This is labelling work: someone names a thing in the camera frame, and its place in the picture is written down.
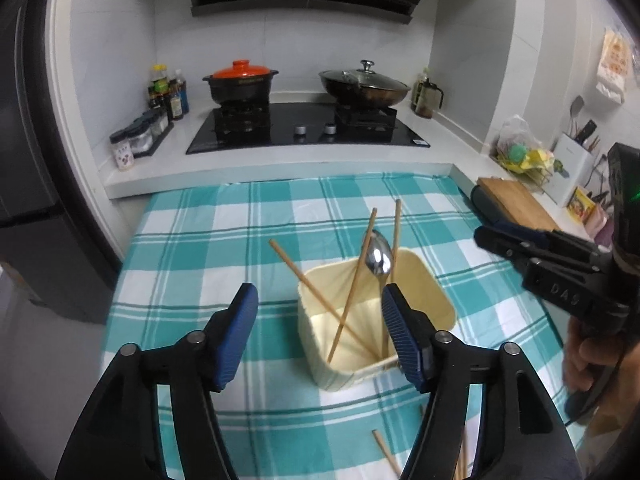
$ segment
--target table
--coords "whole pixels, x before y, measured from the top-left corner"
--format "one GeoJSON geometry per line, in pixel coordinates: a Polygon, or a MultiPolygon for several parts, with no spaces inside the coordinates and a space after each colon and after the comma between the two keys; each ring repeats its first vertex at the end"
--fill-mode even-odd
{"type": "MultiPolygon", "coordinates": [[[[406,462],[420,424],[420,396],[399,370],[337,393],[321,391],[306,365],[297,330],[297,280],[268,246],[270,238],[303,269],[357,256],[370,210],[392,240],[402,198],[401,246],[437,277],[458,314],[452,332],[468,344],[519,344],[556,406],[562,347],[542,304],[523,290],[507,261],[480,250],[480,225],[449,177],[409,173],[251,182],[156,194],[118,280],[105,356],[135,342],[173,344],[226,308],[242,282],[260,306],[235,380],[212,394],[236,472],[246,478],[391,479],[371,431],[380,430],[406,462]]],[[[481,387],[467,413],[476,445],[481,387]]],[[[168,473],[182,478],[167,387],[159,389],[168,473]]],[[[579,439],[579,430],[572,430],[579,439]]]]}

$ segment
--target human hand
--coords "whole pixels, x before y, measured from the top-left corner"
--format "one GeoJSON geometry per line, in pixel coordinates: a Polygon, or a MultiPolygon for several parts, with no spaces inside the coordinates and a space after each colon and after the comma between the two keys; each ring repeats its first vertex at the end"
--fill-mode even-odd
{"type": "MultiPolygon", "coordinates": [[[[588,365],[614,367],[624,347],[621,337],[583,339],[580,322],[572,317],[569,336],[564,345],[562,378],[570,392],[586,392],[594,377],[588,365]]],[[[627,353],[615,378],[599,402],[599,413],[613,416],[624,426],[640,402],[640,345],[627,353]]]]}

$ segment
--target green ball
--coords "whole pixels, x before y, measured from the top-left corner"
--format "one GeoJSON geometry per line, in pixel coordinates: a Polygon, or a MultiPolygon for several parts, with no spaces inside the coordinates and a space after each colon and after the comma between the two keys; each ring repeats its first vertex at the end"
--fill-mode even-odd
{"type": "Polygon", "coordinates": [[[514,144],[509,150],[509,160],[514,164],[520,164],[527,156],[529,149],[524,144],[514,144]]]}

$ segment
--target white countertop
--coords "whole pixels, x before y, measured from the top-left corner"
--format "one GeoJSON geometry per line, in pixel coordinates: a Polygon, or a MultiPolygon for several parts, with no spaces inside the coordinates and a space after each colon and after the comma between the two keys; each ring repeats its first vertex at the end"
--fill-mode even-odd
{"type": "MultiPolygon", "coordinates": [[[[275,93],[271,102],[308,102],[316,94],[275,93]]],[[[398,118],[431,144],[383,146],[370,144],[310,144],[308,146],[268,146],[186,155],[193,137],[214,107],[210,99],[194,100],[191,113],[174,123],[174,129],[149,157],[136,160],[128,171],[117,170],[112,158],[100,168],[100,178],[109,198],[214,186],[229,182],[249,182],[284,178],[309,178],[371,171],[409,171],[450,175],[468,196],[481,176],[511,179],[487,156],[480,155],[463,140],[435,120],[416,116],[406,102],[398,106],[398,118]]],[[[563,230],[587,237],[576,223],[546,194],[534,194],[563,230]]]]}

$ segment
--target orange pot lid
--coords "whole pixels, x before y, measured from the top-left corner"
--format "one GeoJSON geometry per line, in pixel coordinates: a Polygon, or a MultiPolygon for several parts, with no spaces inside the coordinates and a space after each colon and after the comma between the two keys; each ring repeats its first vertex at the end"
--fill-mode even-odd
{"type": "Polygon", "coordinates": [[[236,77],[251,77],[255,75],[267,75],[270,74],[269,70],[265,66],[250,65],[248,59],[237,59],[234,61],[231,68],[225,68],[224,70],[218,70],[212,74],[215,79],[230,79],[236,77]]]}

